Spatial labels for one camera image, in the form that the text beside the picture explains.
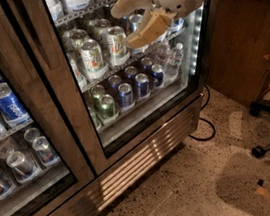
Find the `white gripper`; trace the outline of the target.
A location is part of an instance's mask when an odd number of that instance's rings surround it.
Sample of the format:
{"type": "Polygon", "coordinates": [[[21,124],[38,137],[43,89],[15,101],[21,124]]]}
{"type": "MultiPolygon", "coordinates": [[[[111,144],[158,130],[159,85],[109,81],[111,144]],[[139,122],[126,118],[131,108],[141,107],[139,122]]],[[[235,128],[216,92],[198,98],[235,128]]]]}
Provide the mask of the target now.
{"type": "Polygon", "coordinates": [[[139,27],[125,38],[125,45],[131,49],[151,44],[169,28],[178,14],[186,16],[198,9],[204,0],[117,0],[110,12],[114,18],[131,15],[138,9],[146,9],[139,27]]]}

